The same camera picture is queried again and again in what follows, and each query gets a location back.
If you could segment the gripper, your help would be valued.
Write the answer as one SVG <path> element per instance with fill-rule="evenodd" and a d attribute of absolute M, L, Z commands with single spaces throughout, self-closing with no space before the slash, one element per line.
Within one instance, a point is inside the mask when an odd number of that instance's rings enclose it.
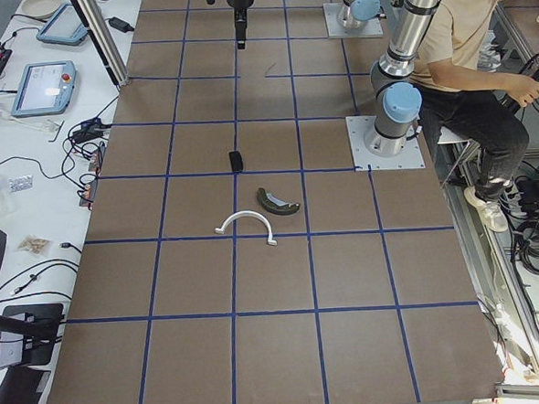
<path fill-rule="evenodd" d="M 227 3 L 234 8 L 236 43 L 238 50 L 246 48 L 247 40 L 247 16 L 246 9 L 253 6 L 254 0 L 227 0 Z"/>

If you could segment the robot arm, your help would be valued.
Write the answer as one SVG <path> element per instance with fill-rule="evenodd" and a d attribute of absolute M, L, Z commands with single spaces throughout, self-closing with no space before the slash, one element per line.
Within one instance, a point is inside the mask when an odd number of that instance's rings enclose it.
<path fill-rule="evenodd" d="M 380 0 L 343 0 L 338 22 L 344 28 L 360 28 L 378 16 L 380 6 Z"/>
<path fill-rule="evenodd" d="M 405 0 L 388 49 L 371 69 L 377 112 L 374 127 L 364 136 L 365 147 L 377 156 L 393 157 L 407 141 L 410 124 L 418 118 L 421 96 L 407 82 L 414 58 L 440 0 Z"/>

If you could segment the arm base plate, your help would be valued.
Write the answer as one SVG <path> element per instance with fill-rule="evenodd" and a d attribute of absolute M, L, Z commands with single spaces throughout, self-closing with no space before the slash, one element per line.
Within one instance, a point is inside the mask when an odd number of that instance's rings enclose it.
<path fill-rule="evenodd" d="M 357 172 L 424 169 L 425 161 L 410 125 L 403 137 L 388 139 L 375 130 L 375 116 L 346 117 L 346 128 Z"/>
<path fill-rule="evenodd" d="M 351 4 L 323 5 L 328 38 L 378 38 L 383 36 L 379 0 L 355 0 Z"/>

